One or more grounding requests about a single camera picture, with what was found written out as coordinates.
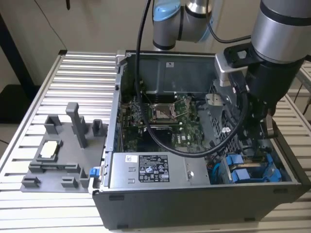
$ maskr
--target gray post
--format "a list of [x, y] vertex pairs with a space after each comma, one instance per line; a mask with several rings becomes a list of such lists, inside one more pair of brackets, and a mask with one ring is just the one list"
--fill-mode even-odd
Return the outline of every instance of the gray post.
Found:
[[81, 148], [87, 147], [86, 137], [78, 114], [79, 105], [78, 103], [69, 102], [66, 108], [66, 114], [70, 116], [72, 126], [76, 132], [79, 144]]

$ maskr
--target white sticker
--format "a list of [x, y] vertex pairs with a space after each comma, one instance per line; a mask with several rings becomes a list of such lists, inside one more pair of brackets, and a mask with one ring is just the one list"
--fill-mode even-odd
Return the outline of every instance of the white sticker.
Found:
[[167, 62], [166, 68], [174, 68], [174, 62]]
[[129, 155], [127, 154], [125, 156], [125, 162], [126, 163], [137, 163], [138, 161], [138, 156], [137, 155]]
[[56, 151], [57, 142], [56, 141], [48, 141], [44, 143], [40, 155], [42, 158], [51, 158]]
[[222, 132], [223, 133], [229, 133], [229, 132], [231, 132], [231, 129], [229, 127], [224, 127]]

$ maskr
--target warning label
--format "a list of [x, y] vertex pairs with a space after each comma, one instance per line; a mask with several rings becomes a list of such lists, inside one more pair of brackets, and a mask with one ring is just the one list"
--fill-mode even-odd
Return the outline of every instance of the warning label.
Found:
[[140, 155], [138, 179], [140, 182], [170, 182], [167, 155]]

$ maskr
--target black cable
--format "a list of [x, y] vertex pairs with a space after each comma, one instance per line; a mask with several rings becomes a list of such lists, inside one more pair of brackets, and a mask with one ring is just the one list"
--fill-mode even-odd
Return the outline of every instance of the black cable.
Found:
[[154, 24], [155, 0], [152, 0], [152, 24]]
[[48, 20], [47, 16], [46, 16], [45, 13], [43, 12], [43, 10], [42, 10], [42, 8], [40, 7], [39, 3], [38, 3], [36, 0], [34, 0], [34, 2], [37, 4], [37, 6], [39, 7], [40, 11], [42, 12], [44, 18], [47, 20], [47, 22], [48, 22], [50, 28], [51, 28], [51, 29], [53, 30], [53, 32], [56, 34], [56, 36], [58, 37], [58, 39], [60, 40], [60, 42], [62, 42], [62, 44], [63, 44], [63, 46], [65, 47], [65, 49], [68, 50], [67, 47], [66, 47], [66, 45], [65, 45], [65, 43], [63, 42], [63, 40], [60, 38], [60, 36], [57, 34], [57, 32], [55, 31], [55, 29], [54, 29], [54, 28], [52, 27], [52, 25], [50, 24], [50, 21]]
[[1, 139], [0, 139], [0, 142], [3, 142], [3, 143], [5, 143], [5, 144], [7, 144], [7, 145], [9, 144], [8, 142], [3, 141], [3, 140], [1, 140]]
[[298, 95], [299, 95], [299, 92], [300, 92], [301, 88], [302, 88], [302, 84], [300, 85], [300, 88], [298, 89], [298, 92], [297, 92], [297, 94], [296, 94], [296, 96], [295, 96], [294, 103], [295, 103], [296, 100], [297, 100], [297, 97], [298, 97]]
[[302, 115], [305, 115], [307, 113], [308, 108], [309, 108], [309, 104], [306, 105], [305, 110], [303, 110]]
[[210, 21], [209, 20], [207, 20], [207, 25], [208, 25], [209, 31], [212, 34], [212, 36], [219, 43], [231, 44], [231, 43], [235, 43], [235, 42], [239, 42], [239, 41], [243, 41], [243, 40], [248, 40], [248, 39], [251, 38], [251, 35], [247, 35], [247, 36], [243, 36], [243, 37], [239, 37], [239, 38], [235, 38], [235, 39], [231, 39], [231, 40], [222, 40], [214, 33], [214, 31], [213, 31], [213, 29], [212, 29], [212, 27], [210, 25]]
[[233, 128], [233, 130], [230, 132], [230, 134], [218, 145], [216, 145], [215, 147], [206, 150], [206, 151], [202, 151], [202, 152], [197, 152], [197, 153], [187, 153], [187, 152], [183, 152], [183, 151], [179, 151], [179, 150], [175, 150], [172, 149], [168, 146], [166, 146], [165, 144], [163, 144], [158, 137], [155, 135], [155, 132], [153, 131], [153, 129], [151, 128], [148, 118], [144, 113], [144, 106], [142, 104], [142, 97], [141, 97], [141, 93], [140, 93], [140, 86], [139, 86], [139, 56], [140, 56], [140, 46], [141, 46], [141, 39], [142, 39], [142, 33], [143, 33], [143, 29], [145, 26], [145, 22], [146, 22], [146, 18], [147, 18], [147, 14], [148, 14], [148, 9], [150, 6], [151, 0], [147, 0], [146, 1], [146, 5], [143, 11], [143, 15], [141, 18], [141, 23], [139, 26], [139, 31], [138, 31], [138, 38], [137, 38], [137, 47], [136, 47], [136, 57], [135, 57], [135, 88], [136, 88], [136, 93], [137, 93], [137, 100], [138, 100], [138, 104], [141, 110], [141, 116], [142, 119], [146, 125], [146, 128], [151, 136], [151, 138], [162, 148], [166, 149], [167, 151], [174, 153], [176, 155], [182, 156], [182, 157], [186, 157], [186, 158], [202, 158], [202, 157], [206, 157], [208, 155], [212, 155], [216, 152], [218, 152], [219, 150], [223, 149], [230, 141], [231, 139], [235, 136], [235, 134], [240, 130], [240, 128], [243, 125], [244, 119], [247, 116], [247, 112], [248, 112], [248, 98], [247, 98], [247, 94], [245, 92], [241, 93], [241, 98], [242, 98], [242, 111], [241, 111], [241, 116], [239, 121], [237, 122], [236, 126]]

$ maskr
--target aluminum extrusion table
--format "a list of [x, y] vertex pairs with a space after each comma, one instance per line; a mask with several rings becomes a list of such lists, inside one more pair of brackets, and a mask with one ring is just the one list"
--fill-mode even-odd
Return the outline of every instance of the aluminum extrusion table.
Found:
[[297, 78], [311, 93], [311, 63], [306, 62], [297, 74]]
[[[78, 102], [86, 122], [109, 123], [114, 91], [115, 54], [67, 52], [59, 55], [39, 93], [0, 160], [0, 230], [18, 233], [107, 232], [90, 194], [22, 193], [29, 162], [35, 156], [48, 114], [65, 113]], [[274, 116], [287, 143], [311, 178], [311, 127], [288, 96]], [[311, 232], [311, 192], [294, 203], [282, 204], [260, 223], [143, 229], [141, 232]]]

